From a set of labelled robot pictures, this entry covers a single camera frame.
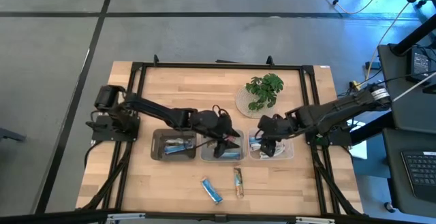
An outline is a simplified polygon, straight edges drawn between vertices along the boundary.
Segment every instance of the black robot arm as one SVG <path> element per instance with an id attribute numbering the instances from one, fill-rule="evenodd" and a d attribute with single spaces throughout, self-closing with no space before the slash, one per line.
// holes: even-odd
<path id="1" fill-rule="evenodd" d="M 366 111 L 382 111 L 392 103 L 387 90 L 370 84 L 353 95 L 323 105 L 302 106 L 272 118 L 263 116 L 259 123 L 262 132 L 261 150 L 274 155 L 275 142 L 294 138 L 303 133 L 326 135 L 334 126 Z"/>
<path id="2" fill-rule="evenodd" d="M 123 94 L 124 101 L 118 102 L 119 94 Z M 126 93 L 122 86 L 106 85 L 100 88 L 94 106 L 99 112 L 105 112 L 111 118 L 111 128 L 118 133 L 131 133 L 138 130 L 135 113 L 141 112 L 164 121 L 167 126 L 177 131 L 192 130 L 200 135 L 216 139 L 220 146 L 217 157 L 224 153 L 228 143 L 224 137 L 231 135 L 240 137 L 232 128 L 232 119 L 219 106 L 212 110 L 198 111 L 193 108 L 167 108 L 153 101 L 138 97 L 135 93 Z M 99 125 L 90 124 L 92 128 Z"/>

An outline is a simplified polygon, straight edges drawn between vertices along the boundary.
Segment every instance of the keyboard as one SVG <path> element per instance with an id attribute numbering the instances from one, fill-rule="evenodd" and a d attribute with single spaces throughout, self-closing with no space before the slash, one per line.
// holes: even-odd
<path id="1" fill-rule="evenodd" d="M 414 195 L 436 203 L 436 152 L 402 152 Z"/>

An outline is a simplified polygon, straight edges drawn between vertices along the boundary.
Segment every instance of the green leaves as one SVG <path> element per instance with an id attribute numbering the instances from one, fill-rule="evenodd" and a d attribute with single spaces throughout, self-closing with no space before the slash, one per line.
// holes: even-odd
<path id="1" fill-rule="evenodd" d="M 250 83 L 246 83 L 248 92 L 257 95 L 259 99 L 248 105 L 250 110 L 261 110 L 265 103 L 268 108 L 275 105 L 277 93 L 283 90 L 283 81 L 276 74 L 266 74 L 263 78 L 252 77 Z"/>

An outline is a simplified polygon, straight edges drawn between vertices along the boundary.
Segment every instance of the clear plastic bin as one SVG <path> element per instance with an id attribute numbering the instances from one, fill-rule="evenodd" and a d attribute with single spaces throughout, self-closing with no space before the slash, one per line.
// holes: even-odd
<path id="1" fill-rule="evenodd" d="M 236 132 L 239 133 L 240 137 L 236 138 L 234 141 L 235 144 L 239 145 L 239 148 L 233 148 L 233 149 L 227 149 L 226 152 L 229 153 L 240 153 L 240 159 L 222 159 L 222 158 L 216 158 L 213 156 L 213 150 L 215 149 L 214 146 L 207 146 L 203 145 L 200 147 L 200 158 L 203 161 L 207 162 L 238 162 L 245 158 L 245 143 L 244 143 L 244 133 L 241 130 L 236 129 Z M 204 143 L 206 141 L 210 140 L 210 138 L 205 138 L 204 136 L 201 136 L 200 143 Z"/>
<path id="2" fill-rule="evenodd" d="M 270 157 L 270 158 L 266 158 L 266 159 L 261 159 L 260 158 L 260 150 L 251 150 L 250 147 L 250 137 L 254 137 L 254 135 L 256 134 L 256 132 L 258 132 L 258 128 L 252 128 L 248 131 L 248 136 L 247 136 L 247 147 L 248 147 L 248 155 L 250 155 L 250 157 L 252 159 L 255 160 L 282 160 L 282 159 L 292 159 L 294 157 L 294 143 L 292 142 L 292 139 L 287 139 L 287 140 L 282 140 L 281 142 L 277 142 L 277 144 L 283 144 L 285 146 L 285 150 L 274 157 Z"/>
<path id="3" fill-rule="evenodd" d="M 151 142 L 150 156 L 159 161 L 187 161 L 196 157 L 196 150 L 183 150 L 166 155 L 163 151 L 165 148 L 165 139 L 183 138 L 190 139 L 193 146 L 196 146 L 197 134 L 194 131 L 175 131 L 173 129 L 156 129 L 153 132 Z"/>

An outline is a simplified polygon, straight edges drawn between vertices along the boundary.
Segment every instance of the wooden table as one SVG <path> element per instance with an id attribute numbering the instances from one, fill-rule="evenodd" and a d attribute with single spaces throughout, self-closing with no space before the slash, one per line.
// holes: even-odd
<path id="1" fill-rule="evenodd" d="M 131 62 L 114 62 L 108 83 L 126 87 L 130 68 Z M 314 68 L 321 103 L 336 99 L 330 68 Z M 298 72 L 290 70 L 149 67 L 142 96 L 171 108 L 210 110 L 214 104 L 218 104 L 229 112 L 233 127 L 244 131 L 247 138 L 249 128 L 256 127 L 258 119 L 247 118 L 236 109 L 235 94 L 251 77 L 267 73 L 277 74 L 285 84 L 275 105 L 277 113 L 283 114 L 303 105 Z M 309 77 L 307 86 L 311 93 Z M 201 160 L 198 149 L 193 161 L 163 162 L 151 159 L 150 145 L 153 131 L 167 126 L 164 122 L 144 114 L 141 114 L 141 120 L 140 132 L 130 159 L 123 210 L 320 214 L 310 148 L 305 143 L 304 135 L 292 139 L 294 158 L 285 161 L 255 161 L 247 156 L 238 163 L 209 163 Z M 114 142 L 103 142 L 89 155 L 77 207 L 87 204 L 107 179 L 113 148 Z M 336 146 L 330 147 L 329 151 L 335 182 L 354 208 L 362 211 L 353 165 L 348 153 Z M 235 166 L 242 168 L 245 189 L 242 199 L 238 199 L 235 194 Z M 210 179 L 224 199 L 220 204 L 215 205 L 202 188 L 200 180 L 204 176 Z M 115 183 L 110 206 L 114 206 L 117 189 L 118 184 Z M 330 194 L 325 183 L 324 193 L 328 210 L 332 212 Z"/>

